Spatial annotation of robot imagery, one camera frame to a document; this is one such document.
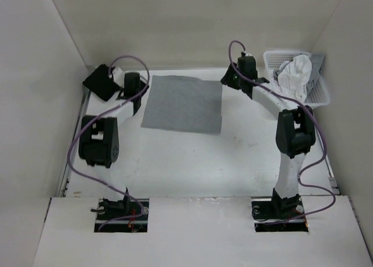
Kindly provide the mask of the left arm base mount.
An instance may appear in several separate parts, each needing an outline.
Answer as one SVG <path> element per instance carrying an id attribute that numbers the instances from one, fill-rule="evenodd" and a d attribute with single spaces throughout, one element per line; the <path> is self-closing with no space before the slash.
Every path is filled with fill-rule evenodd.
<path id="1" fill-rule="evenodd" d="M 149 199 L 139 201 L 145 214 L 141 214 L 141 207 L 136 201 L 124 197 L 122 200 L 111 201 L 100 199 L 96 208 L 90 211 L 95 215 L 95 233 L 147 233 Z"/>

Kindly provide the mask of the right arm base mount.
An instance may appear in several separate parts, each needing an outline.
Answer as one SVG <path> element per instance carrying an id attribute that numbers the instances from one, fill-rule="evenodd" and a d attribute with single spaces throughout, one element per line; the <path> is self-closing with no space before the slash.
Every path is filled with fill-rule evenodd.
<path id="1" fill-rule="evenodd" d="M 277 210 L 272 200 L 254 200 L 252 204 L 252 217 L 254 229 L 257 233 L 269 232 L 308 232 L 308 223 L 305 216 L 293 219 L 304 213 L 301 198 L 295 205 Z"/>

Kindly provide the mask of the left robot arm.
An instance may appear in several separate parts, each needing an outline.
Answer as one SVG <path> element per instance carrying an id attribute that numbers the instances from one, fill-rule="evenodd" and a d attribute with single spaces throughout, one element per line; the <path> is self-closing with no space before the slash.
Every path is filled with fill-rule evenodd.
<path id="1" fill-rule="evenodd" d="M 142 97 L 149 88 L 148 76 L 143 78 L 137 72 L 124 74 L 124 86 L 114 95 L 114 106 L 98 115 L 82 118 L 78 154 L 87 165 L 110 168 L 119 156 L 118 125 L 136 115 L 141 107 Z"/>

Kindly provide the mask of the white plastic laundry basket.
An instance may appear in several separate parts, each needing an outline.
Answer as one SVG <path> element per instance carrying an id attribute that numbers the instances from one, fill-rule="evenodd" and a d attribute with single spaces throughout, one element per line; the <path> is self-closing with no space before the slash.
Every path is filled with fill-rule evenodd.
<path id="1" fill-rule="evenodd" d="M 322 76 L 324 54 L 272 50 L 264 52 L 263 60 L 276 93 L 296 99 L 311 108 L 330 103 L 330 95 Z"/>

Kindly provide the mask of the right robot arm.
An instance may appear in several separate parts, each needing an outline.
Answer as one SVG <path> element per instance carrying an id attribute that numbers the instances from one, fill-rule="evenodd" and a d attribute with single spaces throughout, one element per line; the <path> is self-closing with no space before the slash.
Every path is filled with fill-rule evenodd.
<path id="1" fill-rule="evenodd" d="M 302 206 L 298 174 L 311 146 L 315 144 L 315 127 L 307 113 L 296 103 L 280 99 L 268 91 L 269 81 L 259 78 L 253 56 L 243 55 L 228 67 L 221 83 L 240 90 L 259 103 L 277 120 L 276 146 L 280 152 L 280 169 L 271 200 L 253 201 L 255 220 L 287 219 Z"/>

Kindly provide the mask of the grey tank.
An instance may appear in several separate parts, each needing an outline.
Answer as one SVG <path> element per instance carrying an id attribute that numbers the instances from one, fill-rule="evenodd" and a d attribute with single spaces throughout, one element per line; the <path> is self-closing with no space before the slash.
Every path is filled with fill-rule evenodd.
<path id="1" fill-rule="evenodd" d="M 220 134 L 222 84 L 187 76 L 152 76 L 141 127 Z"/>
<path id="2" fill-rule="evenodd" d="M 307 83 L 307 95 L 309 95 L 309 93 L 313 90 L 313 88 L 319 82 L 319 79 L 320 79 L 321 73 L 322 73 L 322 68 L 323 68 L 323 62 L 324 62 L 325 55 L 324 54 L 306 54 L 306 55 L 308 55 L 310 57 L 310 60 L 311 60 L 311 63 L 312 63 L 311 77 L 309 79 L 309 82 Z M 276 80 L 276 81 L 277 81 L 277 77 L 275 75 L 275 72 L 277 70 L 275 70 L 273 72 L 273 77 L 274 77 L 274 80 Z"/>

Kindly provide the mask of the white crumpled tank top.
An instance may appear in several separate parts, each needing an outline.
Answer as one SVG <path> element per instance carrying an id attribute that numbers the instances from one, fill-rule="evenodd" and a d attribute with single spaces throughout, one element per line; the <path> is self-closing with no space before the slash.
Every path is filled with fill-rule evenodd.
<path id="1" fill-rule="evenodd" d="M 305 54 L 284 62 L 275 72 L 281 93 L 302 103 L 307 98 L 307 83 L 311 77 L 312 63 Z"/>

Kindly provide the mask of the black folded tank top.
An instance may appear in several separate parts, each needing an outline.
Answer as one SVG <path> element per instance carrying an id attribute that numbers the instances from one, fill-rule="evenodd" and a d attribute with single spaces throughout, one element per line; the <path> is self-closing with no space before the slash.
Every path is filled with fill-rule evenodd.
<path id="1" fill-rule="evenodd" d="M 102 101 L 109 101 L 112 96 L 121 89 L 121 87 L 109 77 L 109 67 L 105 64 L 98 66 L 82 84 Z"/>

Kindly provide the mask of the grey tank top in basket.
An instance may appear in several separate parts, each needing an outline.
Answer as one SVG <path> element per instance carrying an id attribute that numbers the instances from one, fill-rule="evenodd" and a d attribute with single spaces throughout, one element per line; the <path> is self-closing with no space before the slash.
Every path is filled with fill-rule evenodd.
<path id="1" fill-rule="evenodd" d="M 307 83 L 307 95 L 309 95 L 309 93 L 313 90 L 313 88 L 319 82 L 319 79 L 320 79 L 321 73 L 322 73 L 322 68 L 323 68 L 323 62 L 324 62 L 325 55 L 324 54 L 306 54 L 306 55 L 308 55 L 310 57 L 310 60 L 311 60 L 311 63 L 312 63 L 311 77 L 309 79 L 309 82 Z M 275 72 L 277 70 L 275 70 L 273 72 L 273 77 L 274 77 L 274 80 L 276 80 L 276 81 L 277 81 L 277 77 L 275 75 Z"/>

